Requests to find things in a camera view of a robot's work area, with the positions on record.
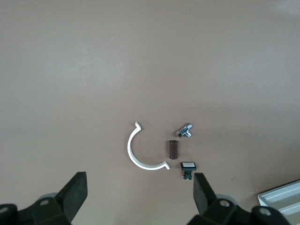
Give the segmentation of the white drawer cabinet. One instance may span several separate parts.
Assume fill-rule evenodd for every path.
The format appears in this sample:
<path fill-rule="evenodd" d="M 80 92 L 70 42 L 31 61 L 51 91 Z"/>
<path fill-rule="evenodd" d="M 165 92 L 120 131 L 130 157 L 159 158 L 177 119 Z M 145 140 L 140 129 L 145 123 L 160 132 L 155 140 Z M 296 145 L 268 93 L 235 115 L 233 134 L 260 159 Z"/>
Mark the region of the white drawer cabinet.
<path fill-rule="evenodd" d="M 300 225 L 300 180 L 270 189 L 257 197 L 261 206 L 274 208 L 292 225 Z"/>

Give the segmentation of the white square push button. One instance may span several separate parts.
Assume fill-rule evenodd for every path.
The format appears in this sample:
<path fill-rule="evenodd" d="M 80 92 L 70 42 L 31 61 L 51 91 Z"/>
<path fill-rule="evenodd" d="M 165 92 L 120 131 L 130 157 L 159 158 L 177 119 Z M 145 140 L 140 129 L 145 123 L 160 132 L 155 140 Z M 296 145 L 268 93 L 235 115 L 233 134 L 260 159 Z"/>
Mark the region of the white square push button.
<path fill-rule="evenodd" d="M 184 180 L 191 180 L 192 172 L 197 170 L 196 164 L 194 162 L 181 162 L 180 166 L 183 171 L 182 178 Z"/>

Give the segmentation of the brown cylinder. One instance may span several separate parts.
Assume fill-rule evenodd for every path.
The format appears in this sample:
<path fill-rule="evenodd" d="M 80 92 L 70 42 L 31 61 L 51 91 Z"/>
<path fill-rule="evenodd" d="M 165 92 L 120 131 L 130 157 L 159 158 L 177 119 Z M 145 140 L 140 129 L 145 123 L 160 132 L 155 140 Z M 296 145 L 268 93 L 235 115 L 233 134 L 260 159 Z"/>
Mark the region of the brown cylinder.
<path fill-rule="evenodd" d="M 179 142 L 177 140 L 169 141 L 169 158 L 172 160 L 178 159 L 178 145 Z"/>

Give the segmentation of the chrome metal fitting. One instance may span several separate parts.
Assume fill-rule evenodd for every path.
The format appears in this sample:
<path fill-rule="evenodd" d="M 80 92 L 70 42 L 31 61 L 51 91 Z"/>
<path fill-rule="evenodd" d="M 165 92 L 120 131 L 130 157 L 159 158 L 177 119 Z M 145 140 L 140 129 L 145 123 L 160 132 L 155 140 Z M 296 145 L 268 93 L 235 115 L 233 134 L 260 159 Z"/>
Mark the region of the chrome metal fitting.
<path fill-rule="evenodd" d="M 192 136 L 192 134 L 190 133 L 191 128 L 193 128 L 193 125 L 191 123 L 187 123 L 186 125 L 184 125 L 179 130 L 176 131 L 176 135 L 179 138 L 183 138 L 183 137 L 190 138 Z"/>

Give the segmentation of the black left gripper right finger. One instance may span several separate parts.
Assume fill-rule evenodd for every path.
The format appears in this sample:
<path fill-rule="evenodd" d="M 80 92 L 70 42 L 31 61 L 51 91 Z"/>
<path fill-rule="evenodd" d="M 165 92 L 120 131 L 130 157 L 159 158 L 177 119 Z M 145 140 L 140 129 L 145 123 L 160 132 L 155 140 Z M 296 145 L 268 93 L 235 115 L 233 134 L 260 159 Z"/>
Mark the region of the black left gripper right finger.
<path fill-rule="evenodd" d="M 192 225 L 230 225 L 236 206 L 225 198 L 218 198 L 203 173 L 194 174 L 193 197 L 199 214 Z"/>

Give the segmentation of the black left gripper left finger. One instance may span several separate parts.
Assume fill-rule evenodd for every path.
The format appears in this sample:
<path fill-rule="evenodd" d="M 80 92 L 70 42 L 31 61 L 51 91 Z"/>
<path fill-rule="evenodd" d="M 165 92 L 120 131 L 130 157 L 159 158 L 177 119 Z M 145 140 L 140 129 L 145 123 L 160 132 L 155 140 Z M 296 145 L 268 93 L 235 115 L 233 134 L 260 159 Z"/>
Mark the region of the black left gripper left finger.
<path fill-rule="evenodd" d="M 55 197 L 32 205 L 34 225 L 71 225 L 87 195 L 87 173 L 77 172 Z"/>

